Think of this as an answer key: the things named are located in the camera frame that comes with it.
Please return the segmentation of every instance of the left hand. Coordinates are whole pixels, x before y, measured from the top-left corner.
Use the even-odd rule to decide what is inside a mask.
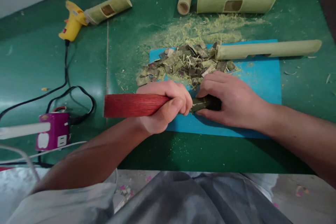
[[[140,94],[154,94],[172,98],[166,102],[154,115],[149,117],[138,117],[140,123],[149,134],[159,134],[166,130],[178,113],[187,115],[193,101],[189,92],[182,83],[174,81],[150,82],[136,91]]]

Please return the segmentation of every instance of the cord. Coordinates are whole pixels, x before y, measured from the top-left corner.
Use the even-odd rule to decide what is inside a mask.
[[[21,106],[21,105],[24,105],[24,104],[27,104],[27,103],[30,103],[30,102],[39,100],[39,99],[41,99],[41,98],[43,98],[43,97],[46,97],[46,96],[50,95],[51,93],[54,93],[55,91],[57,91],[57,90],[59,90],[59,89],[65,87],[65,86],[67,85],[67,83],[69,83],[69,74],[68,74],[68,49],[69,49],[69,45],[70,45],[70,41],[69,41],[69,40],[65,40],[65,57],[64,57],[64,79],[65,79],[65,82],[64,82],[64,84],[63,84],[62,86],[59,86],[58,88],[55,88],[55,89],[49,91],[48,93],[46,93],[46,94],[44,94],[44,95],[42,95],[42,96],[36,97],[36,98],[31,99],[31,100],[28,100],[28,101],[24,101],[24,102],[22,102],[22,103],[16,104],[16,105],[14,105],[14,106],[12,106],[12,107],[9,107],[9,108],[5,109],[4,111],[2,111],[2,112],[0,113],[0,120],[1,120],[1,118],[2,118],[8,111],[10,111],[10,110],[12,110],[12,109],[14,109],[14,108],[16,108],[16,107],[19,107],[19,106]],[[67,95],[72,89],[75,89],[75,88],[79,88],[85,95],[87,95],[87,96],[91,99],[92,106],[91,106],[90,111],[89,111],[88,113],[86,113],[85,115],[80,116],[80,117],[77,117],[77,118],[70,119],[70,125],[80,124],[80,123],[82,123],[86,118],[88,118],[88,117],[90,116],[90,114],[91,114],[91,113],[93,112],[93,110],[94,110],[94,107],[95,107],[95,101],[94,101],[94,98],[93,98],[89,93],[87,93],[86,90],[85,90],[84,88],[82,88],[81,86],[72,86],[72,87],[68,88],[62,95],[60,95],[60,96],[58,96],[58,97],[52,99],[52,100],[49,102],[49,104],[48,104],[46,113],[49,113],[50,106],[51,106],[51,104],[52,104],[53,101],[55,101],[56,99],[59,99],[59,98],[64,97],[64,96]],[[69,145],[66,145],[65,147],[69,147],[69,146],[71,146],[71,145],[79,144],[79,143],[82,143],[82,142],[77,142],[77,143],[69,144]],[[12,148],[12,147],[10,147],[10,146],[4,146],[3,148],[4,148],[4,149],[9,149],[9,148]],[[27,161],[27,164],[28,164],[29,166],[31,166],[31,165],[33,166],[33,164],[38,164],[38,165],[40,165],[40,166],[43,167],[43,168],[51,168],[51,167],[53,166],[53,164],[48,164],[48,163],[44,163],[44,162],[42,162],[41,156],[44,155],[44,154],[47,154],[47,153],[49,153],[49,152],[56,151],[56,150],[58,150],[58,149],[62,149],[62,148],[64,148],[64,147],[60,147],[60,148],[57,148],[57,149],[54,149],[54,150],[50,150],[50,151],[46,151],[46,152],[38,151],[38,154],[31,156],[31,157],[36,157],[36,156],[37,156],[37,157],[38,157],[38,160],[37,160],[38,162],[34,162],[34,163],[32,163],[32,162],[29,160],[29,161],[30,161],[30,164],[28,163],[28,161]],[[22,151],[22,150],[19,150],[19,151],[21,151],[20,153],[24,153],[24,155],[25,155],[26,157],[28,157],[28,155],[27,155],[24,151]],[[17,164],[17,165],[21,165],[21,164],[25,164],[25,163],[24,163],[24,162],[15,163],[15,161],[13,161],[13,160],[9,160],[9,161],[1,161],[0,164],[7,164],[7,165],[9,165],[9,164],[11,164],[11,165],[16,165],[16,164]]]
[[[86,143],[87,141],[81,141],[81,142],[76,142],[76,143],[71,143],[69,145],[65,145],[65,146],[62,146],[62,147],[59,147],[59,148],[56,148],[56,149],[52,149],[52,150],[48,150],[48,151],[45,151],[45,152],[41,152],[41,153],[38,153],[38,154],[35,154],[35,155],[31,155],[31,156],[27,156],[28,158],[35,158],[35,157],[39,157],[39,156],[42,156],[42,155],[45,155],[45,154],[48,154],[50,152],[54,152],[54,151],[58,151],[58,150],[61,150],[63,148],[67,148],[67,147],[70,147],[70,146],[73,146],[73,145],[77,145],[77,144],[83,144],[83,143]],[[25,158],[18,158],[18,159],[12,159],[12,160],[6,160],[6,161],[0,161],[0,165],[16,165],[18,163],[14,163],[14,162],[17,162],[17,161],[22,161],[24,160]]]
[[[20,149],[18,149],[18,148],[14,148],[14,147],[10,147],[10,146],[6,146],[6,145],[2,145],[2,144],[0,144],[0,148],[2,148],[2,149],[7,149],[7,150],[10,150],[10,151],[14,151],[14,152],[19,153],[19,154],[22,156],[22,158],[20,158],[20,160],[24,160],[24,159],[26,160],[27,165],[28,165],[28,166],[30,167],[30,169],[32,170],[33,175],[34,175],[34,177],[36,178],[37,182],[40,181],[40,177],[39,177],[39,175],[37,174],[37,171],[36,171],[36,169],[35,169],[35,167],[34,167],[32,161],[30,160],[30,158],[28,157],[28,155],[27,155],[23,150],[20,150]]]
[[[70,88],[68,88],[62,95],[52,99],[49,104],[48,104],[48,107],[47,107],[47,110],[45,111],[46,114],[49,113],[49,110],[50,110],[50,106],[51,104],[53,103],[53,101],[59,99],[59,98],[62,98],[64,96],[66,96],[68,93],[70,93],[71,90],[75,89],[75,88],[79,88],[86,96],[88,96],[91,100],[91,109],[88,113],[86,113],[85,115],[82,115],[80,117],[77,117],[77,118],[73,118],[73,119],[70,119],[70,125],[76,125],[76,124],[80,124],[82,123],[87,117],[89,117],[89,115],[91,115],[91,113],[93,112],[93,110],[95,109],[95,101],[94,101],[94,98],[88,93],[86,92],[86,90],[84,88],[82,88],[81,86],[71,86]]]
[[[55,88],[55,89],[49,91],[48,93],[46,93],[46,94],[44,94],[44,95],[41,95],[41,96],[36,97],[36,98],[34,98],[34,99],[30,99],[30,100],[28,100],[28,101],[21,102],[21,103],[19,103],[19,104],[16,104],[16,105],[14,105],[14,106],[12,106],[12,107],[9,107],[9,108],[5,109],[4,111],[2,111],[2,112],[0,113],[0,121],[1,121],[2,117],[3,117],[8,111],[10,111],[10,110],[12,110],[12,109],[15,109],[16,107],[19,107],[19,106],[21,106],[21,105],[24,105],[24,104],[27,104],[27,103],[34,102],[34,101],[36,101],[36,100],[42,99],[43,97],[46,97],[46,96],[48,96],[48,95],[50,95],[50,94],[56,92],[57,90],[59,90],[59,89],[65,87],[65,86],[67,85],[67,83],[68,83],[68,79],[69,79],[69,76],[68,76],[68,65],[67,65],[67,62],[68,62],[68,48],[69,48],[69,44],[70,44],[70,41],[69,41],[69,40],[65,40],[65,59],[64,59],[64,75],[65,75],[65,81],[64,81],[64,84],[63,84],[62,86],[59,86],[59,87],[57,87],[57,88]]]

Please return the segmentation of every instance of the yellow glue gun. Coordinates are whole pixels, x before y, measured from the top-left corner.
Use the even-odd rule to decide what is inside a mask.
[[[87,26],[89,21],[84,16],[84,12],[81,8],[73,2],[66,1],[65,6],[69,10],[69,19],[65,20],[66,26],[58,36],[63,40],[72,42],[77,37],[82,25]]]

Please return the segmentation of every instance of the blue cutting board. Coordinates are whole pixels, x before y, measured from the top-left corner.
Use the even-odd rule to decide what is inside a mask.
[[[256,43],[274,43],[278,40],[255,40],[244,41],[235,44],[256,44]],[[149,61],[159,59],[159,54],[165,48],[152,50],[149,53]],[[242,71],[234,73],[238,78],[245,81],[250,87],[264,100],[281,104],[281,82],[280,82],[280,65],[278,58],[267,58],[257,55],[254,58],[238,59],[234,61],[236,66]],[[198,91],[191,90],[190,86],[186,86],[194,98]],[[168,125],[168,131],[188,132],[207,135],[221,135],[228,137],[245,137],[245,138],[262,138],[268,139],[267,136],[247,129],[226,127],[213,121],[209,121],[204,117],[196,114],[188,114],[187,116],[177,115],[177,117]]]

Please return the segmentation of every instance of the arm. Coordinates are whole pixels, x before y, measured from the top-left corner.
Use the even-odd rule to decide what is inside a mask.
[[[163,132],[178,113],[187,115],[192,99],[182,84],[151,82],[137,93],[172,98],[150,117],[127,118],[107,129],[58,162],[32,191],[63,190],[105,181],[120,162],[143,140]]]
[[[261,99],[245,82],[222,72],[205,76],[198,97],[222,101],[221,111],[198,114],[218,123],[259,131],[293,152],[336,188],[336,124]]]

